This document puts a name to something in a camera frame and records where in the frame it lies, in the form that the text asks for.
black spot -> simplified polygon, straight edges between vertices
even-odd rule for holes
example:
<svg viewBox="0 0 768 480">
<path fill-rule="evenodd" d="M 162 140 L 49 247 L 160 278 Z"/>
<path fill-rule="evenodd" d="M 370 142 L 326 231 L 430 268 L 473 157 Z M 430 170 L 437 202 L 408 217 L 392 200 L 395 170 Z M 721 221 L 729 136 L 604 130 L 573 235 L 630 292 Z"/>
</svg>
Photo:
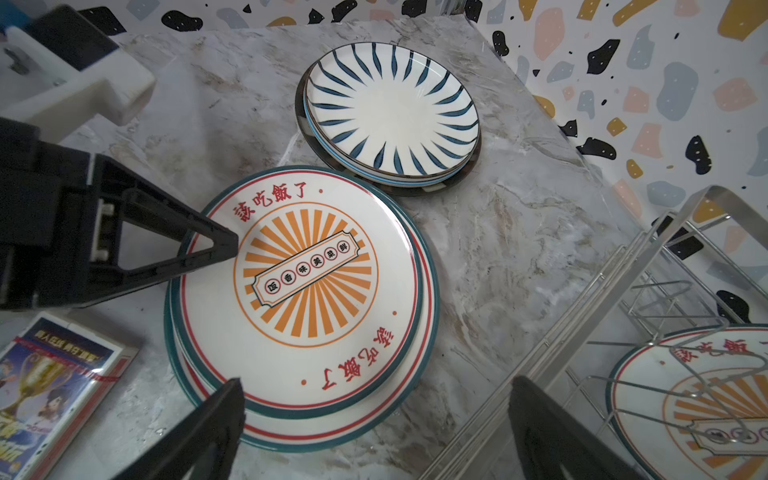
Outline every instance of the black spot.
<svg viewBox="0 0 768 480">
<path fill-rule="evenodd" d="M 320 23 L 324 18 L 325 17 L 323 17 L 323 15 L 314 8 L 310 10 L 310 25 L 314 23 Z"/>
<path fill-rule="evenodd" d="M 203 19 L 198 17 L 187 17 L 185 14 L 178 10 L 170 10 L 165 12 L 160 18 L 168 28 L 172 28 L 177 31 L 195 31 L 200 30 L 203 27 Z"/>
<path fill-rule="evenodd" d="M 696 173 L 699 175 L 704 175 L 712 170 L 712 160 L 699 135 L 691 138 L 688 142 L 685 158 L 696 164 Z"/>
<path fill-rule="evenodd" d="M 652 225 L 655 225 L 658 220 L 659 219 L 654 220 Z M 661 235 L 661 232 L 663 232 L 669 226 L 670 223 L 672 223 L 672 217 L 664 218 L 664 221 L 661 222 L 661 225 L 656 229 L 656 234 Z M 679 229 L 677 233 L 674 234 L 672 238 L 670 238 L 670 242 L 672 240 L 675 240 L 678 237 L 682 237 L 686 233 L 688 233 L 688 230 L 684 228 Z M 696 237 L 687 238 L 681 242 L 675 243 L 674 245 L 670 245 L 669 247 L 672 253 L 677 255 L 677 257 L 680 258 L 680 260 L 687 259 L 694 253 L 698 252 L 699 250 L 702 250 L 703 248 L 704 248 L 704 244 L 701 243 Z"/>
<path fill-rule="evenodd" d="M 575 137 L 578 135 L 578 125 L 576 125 L 576 120 L 569 120 L 560 127 L 560 130 L 563 131 L 566 137 Z"/>
<path fill-rule="evenodd" d="M 750 322 L 750 305 L 744 301 L 743 298 L 728 290 L 718 290 L 716 295 L 723 301 L 723 303 L 728 305 L 730 309 L 742 319 L 742 321 L 745 323 L 752 323 Z M 736 323 L 733 321 L 732 316 L 725 313 L 725 309 L 720 306 L 720 304 L 717 304 L 717 315 L 727 318 L 731 323 Z"/>
<path fill-rule="evenodd" d="M 86 8 L 85 10 L 78 10 L 78 13 L 94 24 L 104 35 L 112 36 L 118 33 L 125 33 L 123 24 L 114 16 L 112 10 L 107 7 Z"/>
<path fill-rule="evenodd" d="M 408 15 L 411 18 L 418 17 L 419 15 L 426 13 L 426 11 L 427 0 L 405 0 L 400 9 L 400 13 Z"/>
<path fill-rule="evenodd" d="M 587 73 L 599 75 L 608 68 L 611 59 L 619 46 L 619 40 L 613 39 L 606 41 L 602 47 L 589 52 L 587 55 Z"/>
<path fill-rule="evenodd" d="M 597 138 L 588 137 L 583 145 L 576 147 L 576 150 L 582 155 L 594 155 L 608 160 L 616 160 L 616 149 L 611 144 Z"/>
<path fill-rule="evenodd" d="M 468 20 L 472 20 L 477 23 L 480 19 L 480 12 L 482 11 L 482 2 L 480 0 L 467 0 L 464 5 L 464 15 L 467 15 Z"/>
<path fill-rule="evenodd" d="M 491 35 L 491 40 L 493 40 L 493 49 L 496 50 L 496 53 L 499 56 L 504 57 L 509 55 L 509 47 L 507 46 L 507 39 L 505 38 L 503 31 L 494 31 L 493 35 Z"/>
<path fill-rule="evenodd" d="M 356 0 L 344 0 L 343 2 L 340 2 L 335 7 L 331 8 L 331 13 L 333 14 L 332 22 L 340 22 L 342 18 L 346 17 L 346 14 L 354 10 L 356 6 Z"/>
</svg>

terrazzo wall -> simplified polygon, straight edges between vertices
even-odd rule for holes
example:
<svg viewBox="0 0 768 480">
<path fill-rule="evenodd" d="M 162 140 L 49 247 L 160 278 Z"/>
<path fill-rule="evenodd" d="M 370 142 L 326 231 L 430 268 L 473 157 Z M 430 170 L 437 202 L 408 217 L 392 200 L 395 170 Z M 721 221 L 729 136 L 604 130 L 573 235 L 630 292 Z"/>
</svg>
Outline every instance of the terrazzo wall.
<svg viewBox="0 0 768 480">
<path fill-rule="evenodd" d="M 392 20 L 447 12 L 454 0 L 13 0 L 31 17 L 61 3 L 108 35 Z"/>
<path fill-rule="evenodd" d="M 767 0 L 467 0 L 465 12 L 642 224 L 711 184 L 768 217 Z M 694 222 L 722 215 L 706 204 Z M 768 290 L 752 237 L 731 220 L 707 234 Z M 768 323 L 754 286 L 699 240 L 674 250 Z"/>
</svg>

box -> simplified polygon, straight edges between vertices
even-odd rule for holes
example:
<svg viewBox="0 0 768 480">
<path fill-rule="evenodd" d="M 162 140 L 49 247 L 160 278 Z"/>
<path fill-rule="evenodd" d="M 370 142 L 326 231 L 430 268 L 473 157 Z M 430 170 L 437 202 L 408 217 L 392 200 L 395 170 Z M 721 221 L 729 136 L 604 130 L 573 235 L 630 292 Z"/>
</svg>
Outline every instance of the box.
<svg viewBox="0 0 768 480">
<path fill-rule="evenodd" d="M 0 356 L 0 480 L 44 478 L 136 353 L 37 315 Z"/>
</svg>

plate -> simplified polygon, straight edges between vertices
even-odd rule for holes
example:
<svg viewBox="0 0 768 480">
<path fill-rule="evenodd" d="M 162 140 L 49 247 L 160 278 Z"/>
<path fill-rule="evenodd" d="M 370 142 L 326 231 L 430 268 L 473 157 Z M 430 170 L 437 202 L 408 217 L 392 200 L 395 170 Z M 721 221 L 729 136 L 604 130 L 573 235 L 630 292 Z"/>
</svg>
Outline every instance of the plate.
<svg viewBox="0 0 768 480">
<path fill-rule="evenodd" d="M 358 402 L 396 370 L 420 318 L 421 265 L 368 188 L 281 167 L 233 185 L 204 213 L 240 238 L 236 258 L 170 285 L 176 330 L 207 382 L 240 377 L 249 409 L 300 419 Z M 180 251 L 205 240 L 187 238 Z M 361 365 L 371 344 L 376 361 Z"/>
<path fill-rule="evenodd" d="M 348 442 L 372 429 L 392 413 L 419 381 L 435 341 L 439 321 L 439 288 L 435 266 L 423 239 L 408 217 L 402 217 L 417 238 L 417 250 L 423 262 L 426 285 L 422 319 L 415 340 L 399 368 L 374 393 L 354 406 L 313 419 L 275 419 L 247 410 L 242 440 L 251 445 L 281 452 L 311 452 Z M 213 392 L 185 358 L 174 332 L 170 311 L 170 293 L 166 300 L 165 334 L 171 366 L 182 390 L 195 405 Z"/>
<path fill-rule="evenodd" d="M 310 70 L 306 98 L 325 139 L 352 162 L 397 177 L 460 168 L 479 134 L 462 83 L 436 61 L 397 45 L 332 50 Z"/>
<path fill-rule="evenodd" d="M 306 116 L 306 112 L 303 106 L 304 85 L 306 83 L 306 79 L 309 76 L 309 74 L 310 74 L 310 70 L 307 69 L 304 72 L 304 75 L 301 77 L 301 80 L 299 80 L 299 85 L 296 88 L 296 94 L 294 95 L 293 108 L 296 114 L 296 122 L 299 125 L 299 130 L 304 136 L 304 140 L 307 142 L 307 144 L 312 148 L 315 154 L 317 154 L 320 160 L 322 160 L 326 165 L 328 165 L 329 167 L 331 167 L 336 171 L 344 172 L 346 174 L 357 175 L 355 171 L 350 170 L 344 164 L 339 162 L 333 155 L 331 155 L 325 149 L 325 147 L 320 144 L 319 139 L 316 136 L 316 133 L 313 132 L 312 129 L 310 128 L 309 119 Z M 429 185 L 427 187 L 413 186 L 411 184 L 406 185 L 404 187 L 399 187 L 399 186 L 383 184 L 380 181 L 372 180 L 364 176 L 361 176 L 360 178 L 374 185 L 376 188 L 379 188 L 383 192 L 390 195 L 396 195 L 398 197 L 421 197 L 424 195 L 430 195 L 435 192 L 442 191 L 446 188 L 450 188 L 456 185 L 457 183 L 459 183 L 460 181 L 464 180 L 470 174 L 470 172 L 472 172 L 472 169 L 474 169 L 475 165 L 478 163 L 478 160 L 480 158 L 481 146 L 482 146 L 482 137 L 479 137 L 477 144 L 475 145 L 475 149 L 472 152 L 472 155 L 470 156 L 468 162 L 464 165 L 464 167 L 462 167 L 458 172 L 456 172 L 452 176 L 445 178 L 441 182 L 437 184 Z"/>
<path fill-rule="evenodd" d="M 668 336 L 663 344 L 693 339 L 711 327 L 684 330 Z M 714 350 L 749 351 L 768 355 L 768 326 L 731 326 L 689 346 Z M 626 382 L 695 392 L 699 380 L 674 359 L 669 349 L 644 347 L 629 352 L 611 377 Z M 744 375 L 714 387 L 718 398 L 744 418 L 750 430 L 747 442 L 714 442 L 703 435 L 618 413 L 614 426 L 627 449 L 656 479 L 762 480 L 768 475 L 768 372 L 754 356 L 684 350 L 678 353 L 686 365 L 706 380 Z M 630 410 L 678 425 L 695 427 L 724 438 L 738 438 L 739 426 L 709 396 L 698 399 L 650 392 L 632 386 L 609 383 L 606 403 L 612 409 Z"/>
</svg>

blue striped plate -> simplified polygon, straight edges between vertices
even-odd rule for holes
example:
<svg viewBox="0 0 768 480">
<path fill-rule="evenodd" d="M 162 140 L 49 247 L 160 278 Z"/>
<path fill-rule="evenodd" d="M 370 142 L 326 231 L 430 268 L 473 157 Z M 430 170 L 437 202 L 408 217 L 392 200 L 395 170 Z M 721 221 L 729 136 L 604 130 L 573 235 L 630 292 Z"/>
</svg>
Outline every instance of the blue striped plate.
<svg viewBox="0 0 768 480">
<path fill-rule="evenodd" d="M 387 177 L 444 177 L 474 150 L 479 125 L 462 83 L 436 61 L 397 45 L 355 43 L 322 57 L 306 86 L 324 139 Z"/>
</svg>

